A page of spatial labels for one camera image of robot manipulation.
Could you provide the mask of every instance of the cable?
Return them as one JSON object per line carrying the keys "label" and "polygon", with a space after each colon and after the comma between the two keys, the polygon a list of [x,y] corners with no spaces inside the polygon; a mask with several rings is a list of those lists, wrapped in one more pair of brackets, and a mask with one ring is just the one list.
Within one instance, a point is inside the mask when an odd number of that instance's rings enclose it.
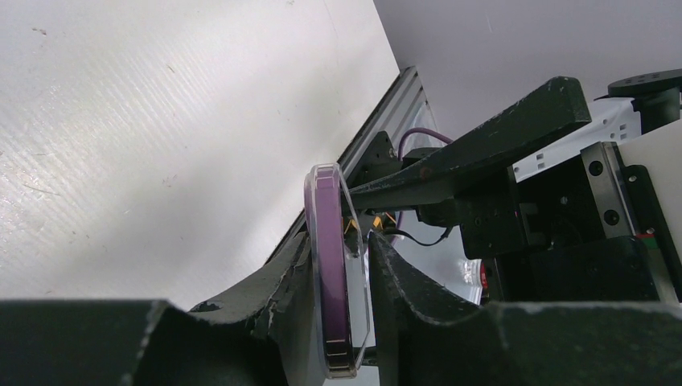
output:
{"label": "cable", "polygon": [[397,228],[396,228],[396,229],[386,229],[386,230],[383,232],[383,234],[385,234],[385,235],[387,235],[387,236],[391,236],[391,235],[394,235],[394,236],[395,236],[395,235],[398,235],[398,236],[405,236],[405,237],[407,237],[408,239],[414,241],[415,243],[421,245],[422,247],[433,247],[434,245],[436,245],[436,244],[440,243],[441,241],[445,240],[445,239],[450,235],[450,233],[452,232],[452,229],[453,229],[453,227],[448,227],[448,228],[446,228],[446,230],[443,232],[443,234],[440,236],[440,238],[438,238],[438,240],[436,240],[436,241],[434,241],[433,243],[430,243],[430,244],[422,243],[421,241],[415,239],[414,236],[410,235],[409,233],[407,233],[407,232],[405,232],[405,231],[401,231],[400,229],[397,229]]}
{"label": "cable", "polygon": [[398,159],[400,159],[401,161],[403,159],[403,151],[405,148],[405,143],[407,142],[407,137],[415,133],[426,134],[430,137],[436,138],[438,141],[444,142],[447,145],[452,143],[452,139],[439,133],[438,131],[427,129],[425,127],[413,127],[412,129],[405,131],[401,138],[401,141],[398,144]]}

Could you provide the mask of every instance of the gray wall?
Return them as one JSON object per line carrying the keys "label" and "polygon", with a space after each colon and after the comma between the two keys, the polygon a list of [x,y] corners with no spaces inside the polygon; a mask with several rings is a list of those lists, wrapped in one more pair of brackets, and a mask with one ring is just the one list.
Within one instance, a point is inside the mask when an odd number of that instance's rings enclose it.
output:
{"label": "gray wall", "polygon": [[556,75],[594,99],[682,68],[682,1],[374,0],[401,67],[417,65],[438,128],[473,129]]}

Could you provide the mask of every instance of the white tabletop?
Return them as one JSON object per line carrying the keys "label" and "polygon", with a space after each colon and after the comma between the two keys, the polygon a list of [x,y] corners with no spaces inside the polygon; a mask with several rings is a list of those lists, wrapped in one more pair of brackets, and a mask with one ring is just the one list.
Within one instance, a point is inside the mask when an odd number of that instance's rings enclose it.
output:
{"label": "white tabletop", "polygon": [[372,0],[6,1],[0,36],[3,298],[227,289],[398,73]]}

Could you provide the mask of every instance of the screw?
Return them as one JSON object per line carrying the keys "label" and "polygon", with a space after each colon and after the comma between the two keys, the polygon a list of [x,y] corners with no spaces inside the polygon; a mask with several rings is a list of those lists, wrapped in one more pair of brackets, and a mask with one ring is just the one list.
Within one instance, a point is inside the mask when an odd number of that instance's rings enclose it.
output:
{"label": "screw", "polygon": [[620,216],[615,210],[609,209],[608,211],[604,212],[604,221],[606,221],[607,224],[616,225],[619,220]]}
{"label": "screw", "polygon": [[597,176],[597,175],[600,175],[604,171],[604,166],[599,161],[592,161],[592,163],[590,163],[590,167],[588,167],[588,169],[590,170],[591,175]]}

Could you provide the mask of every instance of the black screw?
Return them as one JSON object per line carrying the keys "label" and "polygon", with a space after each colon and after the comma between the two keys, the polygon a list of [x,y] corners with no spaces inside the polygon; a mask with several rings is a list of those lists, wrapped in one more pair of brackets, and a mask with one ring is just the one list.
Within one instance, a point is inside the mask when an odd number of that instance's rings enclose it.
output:
{"label": "black screw", "polygon": [[620,216],[615,210],[609,209],[604,212],[604,221],[609,225],[616,225],[620,221]]}
{"label": "black screw", "polygon": [[591,175],[600,175],[604,171],[604,166],[599,161],[592,161],[588,169]]}

